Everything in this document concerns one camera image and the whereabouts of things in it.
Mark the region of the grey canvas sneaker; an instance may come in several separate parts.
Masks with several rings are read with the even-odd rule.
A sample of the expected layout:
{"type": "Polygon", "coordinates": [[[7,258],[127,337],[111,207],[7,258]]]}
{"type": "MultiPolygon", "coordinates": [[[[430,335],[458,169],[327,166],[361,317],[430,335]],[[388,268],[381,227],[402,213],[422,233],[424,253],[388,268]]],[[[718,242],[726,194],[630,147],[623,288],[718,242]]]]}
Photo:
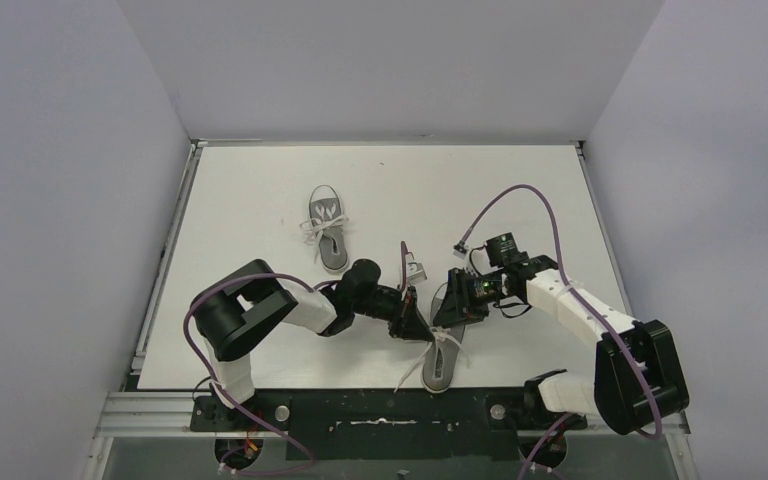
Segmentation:
{"type": "Polygon", "coordinates": [[[465,325],[451,328],[433,326],[430,321],[439,312],[444,294],[448,292],[445,283],[441,284],[432,296],[430,310],[423,318],[432,334],[422,353],[413,361],[397,382],[393,392],[398,392],[405,381],[417,369],[422,387],[431,394],[441,394],[448,390],[454,380],[455,368],[459,358],[470,367],[469,354],[464,351],[463,339],[467,330],[465,325]]]}
{"type": "Polygon", "coordinates": [[[330,185],[316,186],[308,200],[308,219],[299,224],[304,242],[313,247],[314,262],[331,274],[348,267],[344,227],[349,221],[337,191],[330,185]]]}

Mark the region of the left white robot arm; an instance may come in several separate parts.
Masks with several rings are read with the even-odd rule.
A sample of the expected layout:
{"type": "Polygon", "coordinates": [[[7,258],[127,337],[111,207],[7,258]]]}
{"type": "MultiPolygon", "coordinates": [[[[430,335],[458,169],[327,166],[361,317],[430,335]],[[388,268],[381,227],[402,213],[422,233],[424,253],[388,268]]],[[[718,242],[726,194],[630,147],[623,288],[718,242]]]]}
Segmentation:
{"type": "Polygon", "coordinates": [[[382,285],[380,276],[377,263],[360,259],[340,279],[312,287],[256,259],[194,298],[184,318],[184,336],[189,345],[195,334],[206,344],[194,352],[210,375],[219,417],[233,427],[253,419],[256,389],[250,354],[282,323],[331,337],[364,316],[386,322],[394,339],[434,341],[415,289],[382,285]]]}

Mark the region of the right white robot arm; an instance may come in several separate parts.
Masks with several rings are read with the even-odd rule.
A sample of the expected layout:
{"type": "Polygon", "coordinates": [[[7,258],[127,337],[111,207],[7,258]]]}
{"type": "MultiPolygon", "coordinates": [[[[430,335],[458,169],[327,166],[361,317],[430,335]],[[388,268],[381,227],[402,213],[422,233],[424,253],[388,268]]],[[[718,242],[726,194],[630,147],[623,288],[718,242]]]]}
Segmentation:
{"type": "Polygon", "coordinates": [[[524,417],[545,427],[561,413],[597,415],[616,433],[638,431],[679,413],[690,395],[671,331],[658,320],[643,322],[607,306],[564,279],[558,263],[520,250],[512,234],[487,240],[491,271],[454,268],[432,324],[445,332],[483,321],[504,300],[517,298],[571,332],[595,355],[592,377],[564,369],[528,380],[524,417]]]}

